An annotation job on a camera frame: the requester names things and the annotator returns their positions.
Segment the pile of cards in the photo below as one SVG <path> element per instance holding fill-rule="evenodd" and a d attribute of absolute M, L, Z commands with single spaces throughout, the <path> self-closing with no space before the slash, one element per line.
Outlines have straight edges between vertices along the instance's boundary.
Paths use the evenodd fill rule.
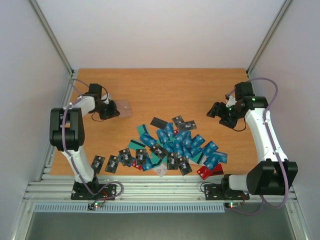
<path fill-rule="evenodd" d="M 158 128 L 158 139 L 150 135 L 146 124 L 138 126 L 139 140 L 132 139 L 128 148 L 120 150 L 118 156 L 111 155 L 105 171 L 115 173 L 120 162 L 142 171 L 153 169 L 161 177 L 178 169 L 183 176 L 187 175 L 193 171 L 190 164 L 202 166 L 197 171 L 202 179 L 223 174 L 219 163 L 227 163 L 228 155 L 217 151 L 218 146 L 213 141 L 202 147 L 206 140 L 199 134 L 192 137 L 191 130 L 197 128 L 195 121 L 185 122 L 181 116 L 172 118 L 172 121 L 153 118 L 151 125 Z"/>

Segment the gray floor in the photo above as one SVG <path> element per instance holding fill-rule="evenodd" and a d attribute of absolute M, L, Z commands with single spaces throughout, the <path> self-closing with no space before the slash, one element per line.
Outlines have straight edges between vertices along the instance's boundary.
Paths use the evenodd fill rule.
<path fill-rule="evenodd" d="M 247 204 L 247 211 L 257 209 Z M 286 209 L 226 213 L 33 214 L 27 240 L 291 240 Z"/>

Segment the brown wooden surface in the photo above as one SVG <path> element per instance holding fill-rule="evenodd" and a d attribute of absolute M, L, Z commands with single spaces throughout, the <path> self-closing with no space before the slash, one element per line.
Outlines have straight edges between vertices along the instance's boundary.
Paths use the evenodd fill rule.
<path fill-rule="evenodd" d="M 256 147 L 247 128 L 235 132 L 219 124 L 219 118 L 210 118 L 206 113 L 214 102 L 223 102 L 226 93 L 236 83 L 247 79 L 244 69 L 80 69 L 78 79 L 86 83 L 98 83 L 104 86 L 114 100 L 127 99 L 133 115 L 126 118 L 112 118 L 95 122 L 88 114 L 83 118 L 85 129 L 84 150 L 91 164 L 95 155 L 105 157 L 100 175 L 112 175 L 105 172 L 110 155 L 128 147 L 131 139 L 138 139 L 137 126 L 147 124 L 150 134 L 155 138 L 156 127 L 151 126 L 153 117 L 167 122 L 181 115 L 185 121 L 194 120 L 197 129 L 192 136 L 200 134 L 206 142 L 214 141 L 219 151 L 228 154 L 227 164 L 222 164 L 224 173 L 248 173 L 257 164 Z M 86 87 L 77 82 L 81 92 Z M 77 98 L 73 92 L 71 100 Z M 242 129 L 240 120 L 236 129 Z M 200 168 L 191 165 L 196 175 Z M 56 152 L 51 175 L 73 175 L 67 159 Z M 156 175 L 153 170 L 143 172 L 134 167 L 124 167 L 120 163 L 116 175 Z M 179 170 L 170 170 L 167 175 L 181 175 Z"/>

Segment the wall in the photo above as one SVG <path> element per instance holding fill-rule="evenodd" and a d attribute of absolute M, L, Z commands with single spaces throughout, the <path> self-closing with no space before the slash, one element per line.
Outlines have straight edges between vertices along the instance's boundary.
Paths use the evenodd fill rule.
<path fill-rule="evenodd" d="M 283 0 L 38 0 L 74 69 L 248 68 Z"/>
<path fill-rule="evenodd" d="M 279 86 L 272 121 L 289 160 L 298 164 L 293 186 L 312 239 L 320 238 L 319 11 L 318 0 L 295 0 L 251 74 Z M 271 84 L 254 87 L 269 100 L 274 94 Z"/>
<path fill-rule="evenodd" d="M 0 233 L 9 239 L 49 142 L 68 72 L 27 0 L 0 7 Z"/>

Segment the black wire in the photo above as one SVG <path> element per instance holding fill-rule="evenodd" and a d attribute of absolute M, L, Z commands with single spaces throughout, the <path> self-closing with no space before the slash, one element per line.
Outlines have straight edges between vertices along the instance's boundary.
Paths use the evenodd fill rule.
<path fill-rule="evenodd" d="M 101 99 L 101 101 L 102 101 L 102 102 L 104 102 L 105 100 L 107 100 L 107 99 L 108 99 L 108 97 L 109 97 L 109 93 L 108 93 L 107 89 L 105 89 L 105 87 L 104 87 L 104 86 L 101 86 L 101 87 L 105 90 L 105 93 L 106 93 L 106 98 L 105 98 L 105 99 Z"/>
<path fill-rule="evenodd" d="M 103 122 L 104 121 L 104 119 L 103 120 L 95 120 L 94 119 L 94 115 L 96 114 L 96 112 L 94 112 L 92 115 L 91 115 L 91 119 L 93 120 L 93 121 L 95 121 L 95 122 Z"/>
<path fill-rule="evenodd" d="M 200 185 L 200 191 L 204 193 L 205 191 L 203 191 L 202 188 L 201 188 L 203 184 L 214 184 L 214 183 L 212 183 L 212 182 L 207 182 L 207 181 L 201 183 L 201 185 Z"/>
<path fill-rule="evenodd" d="M 245 118 L 243 118 L 243 121 L 244 121 L 244 129 L 236 130 L 236 129 L 232 128 L 232 130 L 233 130 L 233 131 L 236 131 L 236 132 L 242 132 L 242 131 L 246 130 L 246 128 L 247 128 L 247 123 L 246 123 Z"/>

